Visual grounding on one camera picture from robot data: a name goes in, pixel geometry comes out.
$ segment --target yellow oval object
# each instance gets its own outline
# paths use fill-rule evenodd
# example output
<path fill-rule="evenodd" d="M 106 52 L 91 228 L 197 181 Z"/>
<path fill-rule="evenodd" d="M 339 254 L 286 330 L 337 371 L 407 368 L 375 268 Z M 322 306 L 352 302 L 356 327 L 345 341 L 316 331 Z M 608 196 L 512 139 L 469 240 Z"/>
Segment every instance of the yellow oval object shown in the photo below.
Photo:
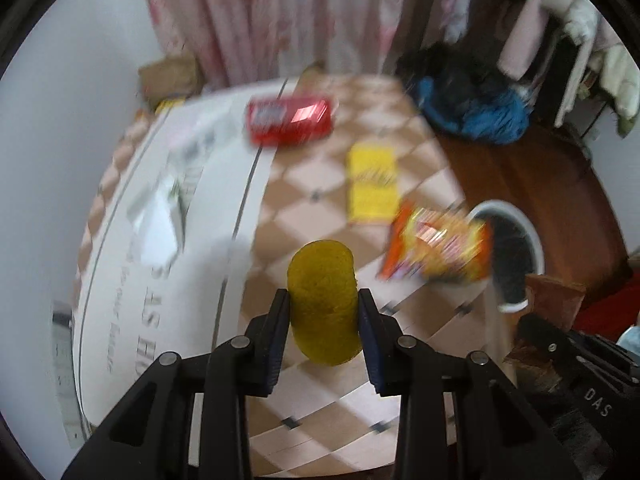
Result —
<path fill-rule="evenodd" d="M 287 270 L 291 327 L 313 362 L 339 365 L 362 350 L 358 336 L 358 287 L 353 254 L 335 240 L 302 247 Z"/>

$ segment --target red fabric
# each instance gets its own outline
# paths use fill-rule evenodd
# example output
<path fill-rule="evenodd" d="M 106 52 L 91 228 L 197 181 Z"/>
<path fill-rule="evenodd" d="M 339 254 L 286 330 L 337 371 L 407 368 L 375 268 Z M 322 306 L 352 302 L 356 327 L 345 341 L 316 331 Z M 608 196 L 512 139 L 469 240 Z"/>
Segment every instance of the red fabric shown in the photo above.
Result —
<path fill-rule="evenodd" d="M 639 310 L 640 272 L 636 271 L 622 290 L 579 312 L 572 328 L 615 342 L 636 324 Z"/>

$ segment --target white wall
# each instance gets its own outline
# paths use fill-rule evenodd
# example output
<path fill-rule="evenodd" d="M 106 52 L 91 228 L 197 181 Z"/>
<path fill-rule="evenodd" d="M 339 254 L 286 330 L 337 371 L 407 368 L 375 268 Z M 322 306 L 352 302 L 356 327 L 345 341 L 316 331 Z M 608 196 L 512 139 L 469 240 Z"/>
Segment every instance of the white wall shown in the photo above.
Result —
<path fill-rule="evenodd" d="M 582 133 L 599 109 L 599 103 L 578 101 L 568 121 Z M 625 139 L 616 132 L 617 121 L 607 107 L 588 135 L 587 144 L 593 153 L 593 170 L 618 218 L 626 250 L 631 253 L 640 248 L 640 121 Z"/>
<path fill-rule="evenodd" d="M 73 456 L 52 382 L 52 301 L 69 301 L 86 213 L 161 57 L 145 0 L 57 0 L 0 80 L 0 410 L 33 464 Z"/>

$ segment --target wooden surface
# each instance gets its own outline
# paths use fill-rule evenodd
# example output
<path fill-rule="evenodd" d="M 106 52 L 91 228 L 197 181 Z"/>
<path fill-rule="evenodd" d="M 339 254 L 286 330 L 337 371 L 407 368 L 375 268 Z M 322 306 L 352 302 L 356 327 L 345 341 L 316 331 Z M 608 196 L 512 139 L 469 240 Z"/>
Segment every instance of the wooden surface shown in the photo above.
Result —
<path fill-rule="evenodd" d="M 438 135 L 469 208 L 511 202 L 538 231 L 546 273 L 587 288 L 584 304 L 629 276 L 620 228 L 580 149 L 539 126 L 517 142 L 491 146 Z"/>

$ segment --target orange snack package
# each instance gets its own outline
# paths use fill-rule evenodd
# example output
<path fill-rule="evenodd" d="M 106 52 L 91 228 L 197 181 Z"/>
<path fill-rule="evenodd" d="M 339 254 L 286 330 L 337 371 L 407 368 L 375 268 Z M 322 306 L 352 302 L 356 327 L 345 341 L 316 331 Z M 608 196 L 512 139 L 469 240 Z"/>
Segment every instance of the orange snack package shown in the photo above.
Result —
<path fill-rule="evenodd" d="M 393 225 L 379 277 L 420 272 L 425 279 L 474 282 L 491 273 L 491 228 L 460 213 L 416 207 L 404 201 Z"/>

